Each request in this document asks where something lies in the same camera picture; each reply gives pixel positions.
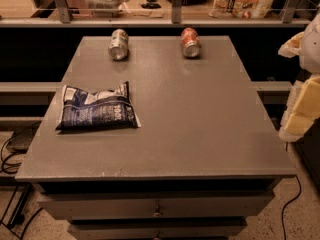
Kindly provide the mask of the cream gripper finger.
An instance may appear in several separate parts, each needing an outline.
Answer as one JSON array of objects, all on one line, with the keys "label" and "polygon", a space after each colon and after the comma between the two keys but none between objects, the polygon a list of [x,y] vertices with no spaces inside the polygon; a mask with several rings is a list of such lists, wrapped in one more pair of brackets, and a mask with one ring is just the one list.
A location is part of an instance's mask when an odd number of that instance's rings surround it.
[{"label": "cream gripper finger", "polygon": [[319,118],[320,75],[312,75],[305,82],[296,81],[291,87],[280,123],[280,139],[296,142]]},{"label": "cream gripper finger", "polygon": [[304,32],[299,32],[286,41],[278,50],[278,54],[286,58],[299,56],[301,53],[303,35]]}]

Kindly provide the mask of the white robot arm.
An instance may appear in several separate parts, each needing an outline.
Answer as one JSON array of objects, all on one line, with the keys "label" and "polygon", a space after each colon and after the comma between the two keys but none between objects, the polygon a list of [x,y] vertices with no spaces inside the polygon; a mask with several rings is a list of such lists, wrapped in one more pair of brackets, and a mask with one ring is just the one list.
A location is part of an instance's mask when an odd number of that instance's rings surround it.
[{"label": "white robot arm", "polygon": [[298,56],[300,67],[311,74],[304,82],[296,80],[291,87],[280,123],[280,139],[296,142],[320,118],[320,15],[283,44],[278,54]]}]

